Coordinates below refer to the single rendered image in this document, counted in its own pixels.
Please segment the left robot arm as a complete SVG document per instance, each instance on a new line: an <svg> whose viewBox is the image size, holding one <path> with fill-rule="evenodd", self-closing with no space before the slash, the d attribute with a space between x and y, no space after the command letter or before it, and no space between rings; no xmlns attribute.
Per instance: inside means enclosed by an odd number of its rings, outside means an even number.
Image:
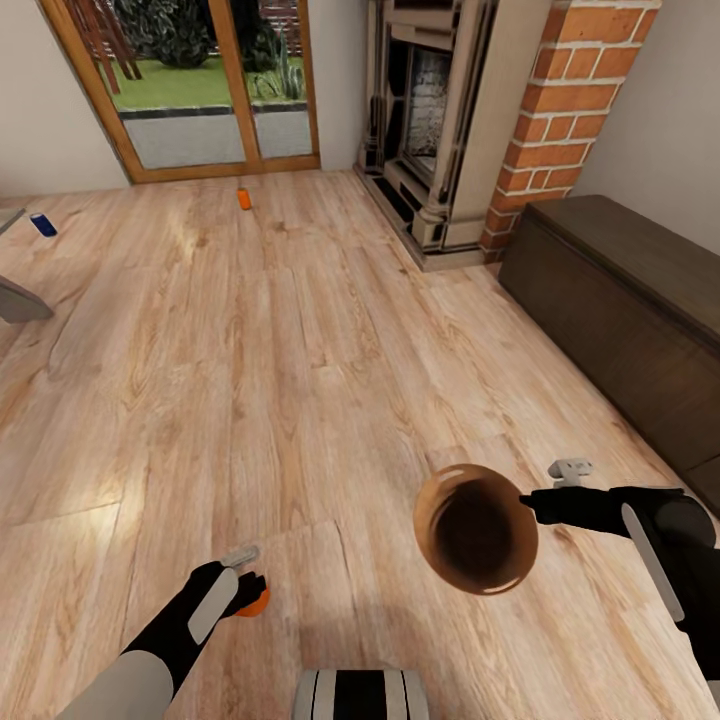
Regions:
<svg viewBox="0 0 720 720"><path fill-rule="evenodd" d="M55 720L162 720L221 617L258 601L265 576L235 570L259 560L246 545L196 568L164 609Z"/></svg>

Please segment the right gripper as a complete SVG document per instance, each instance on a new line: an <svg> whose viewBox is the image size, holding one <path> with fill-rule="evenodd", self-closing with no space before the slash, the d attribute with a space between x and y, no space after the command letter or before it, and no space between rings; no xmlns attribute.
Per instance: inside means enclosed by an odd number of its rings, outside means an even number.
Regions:
<svg viewBox="0 0 720 720"><path fill-rule="evenodd" d="M593 489L583 486L541 489L531 491L531 495L520 496L520 502L533 507L537 523L565 523L598 531L586 510L588 496L592 492Z"/></svg>

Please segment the trash can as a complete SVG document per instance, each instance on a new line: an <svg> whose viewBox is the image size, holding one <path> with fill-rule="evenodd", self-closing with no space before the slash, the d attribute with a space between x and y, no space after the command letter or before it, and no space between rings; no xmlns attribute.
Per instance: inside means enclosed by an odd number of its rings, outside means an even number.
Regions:
<svg viewBox="0 0 720 720"><path fill-rule="evenodd" d="M463 470L439 484L445 473ZM419 491L413 526L419 550L456 590L498 597L530 575L539 551L533 507L503 474L472 463L437 471Z"/></svg>

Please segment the robot trunk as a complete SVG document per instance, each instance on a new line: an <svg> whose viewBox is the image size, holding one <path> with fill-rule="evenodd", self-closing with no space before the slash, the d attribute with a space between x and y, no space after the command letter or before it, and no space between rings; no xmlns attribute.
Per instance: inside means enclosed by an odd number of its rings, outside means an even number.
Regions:
<svg viewBox="0 0 720 720"><path fill-rule="evenodd" d="M306 670L290 720L430 720L413 670Z"/></svg>

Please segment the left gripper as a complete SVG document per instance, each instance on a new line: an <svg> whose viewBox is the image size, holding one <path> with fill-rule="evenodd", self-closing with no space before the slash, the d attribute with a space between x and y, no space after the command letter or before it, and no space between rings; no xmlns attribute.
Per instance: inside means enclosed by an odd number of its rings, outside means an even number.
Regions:
<svg viewBox="0 0 720 720"><path fill-rule="evenodd" d="M251 571L246 575L239 576L238 582L239 591L237 593L237 597L232 606L230 606L230 609L225 613L225 617L233 616L239 609L258 601L261 593L267 586L265 576L261 575L260 577L257 577L254 571Z"/></svg>

